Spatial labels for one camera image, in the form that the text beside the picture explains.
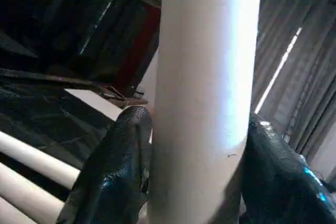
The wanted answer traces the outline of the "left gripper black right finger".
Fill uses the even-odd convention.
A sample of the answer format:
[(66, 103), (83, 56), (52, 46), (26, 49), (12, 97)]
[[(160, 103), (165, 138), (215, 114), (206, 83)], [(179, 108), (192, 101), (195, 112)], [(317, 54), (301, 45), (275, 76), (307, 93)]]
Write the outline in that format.
[(331, 193), (258, 115), (249, 119), (242, 197), (247, 223), (335, 223)]

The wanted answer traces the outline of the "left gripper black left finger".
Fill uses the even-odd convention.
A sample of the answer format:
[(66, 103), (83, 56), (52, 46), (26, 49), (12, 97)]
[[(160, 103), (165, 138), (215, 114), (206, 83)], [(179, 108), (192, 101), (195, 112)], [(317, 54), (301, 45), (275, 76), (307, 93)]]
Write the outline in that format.
[(85, 161), (57, 222), (137, 223), (151, 133), (146, 107), (123, 110)]

